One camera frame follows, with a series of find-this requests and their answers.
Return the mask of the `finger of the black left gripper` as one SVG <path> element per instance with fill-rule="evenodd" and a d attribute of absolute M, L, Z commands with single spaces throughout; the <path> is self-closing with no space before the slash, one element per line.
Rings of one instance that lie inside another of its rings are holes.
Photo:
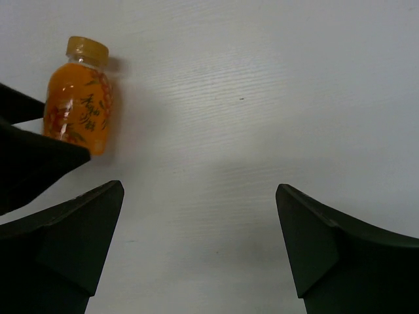
<path fill-rule="evenodd" d="M 18 124 L 43 117 L 45 104 L 9 86 L 1 84 L 1 118 Z"/>
<path fill-rule="evenodd" d="M 89 161 L 84 147 L 21 130 L 1 119 L 1 214 L 29 204 Z"/>

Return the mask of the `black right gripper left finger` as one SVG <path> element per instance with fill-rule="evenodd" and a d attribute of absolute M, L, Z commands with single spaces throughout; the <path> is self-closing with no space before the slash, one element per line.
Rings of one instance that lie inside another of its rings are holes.
<path fill-rule="evenodd" d="M 122 183 L 109 181 L 1 225 L 1 312 L 84 313 L 123 199 Z"/>

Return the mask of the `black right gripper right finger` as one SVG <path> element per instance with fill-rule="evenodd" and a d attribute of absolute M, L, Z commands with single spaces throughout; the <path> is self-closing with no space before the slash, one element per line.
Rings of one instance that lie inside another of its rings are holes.
<path fill-rule="evenodd" d="M 418 239 L 351 217 L 289 184 L 278 186 L 276 204 L 307 313 L 418 312 Z"/>

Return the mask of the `orange plastic bottle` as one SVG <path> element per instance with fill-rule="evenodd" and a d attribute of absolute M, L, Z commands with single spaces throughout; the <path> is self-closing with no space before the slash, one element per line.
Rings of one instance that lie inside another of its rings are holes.
<path fill-rule="evenodd" d="M 109 133 L 113 91 L 105 74 L 109 49 L 92 39 L 68 39 L 68 62 L 50 77 L 43 135 L 72 143 L 99 156 Z"/>

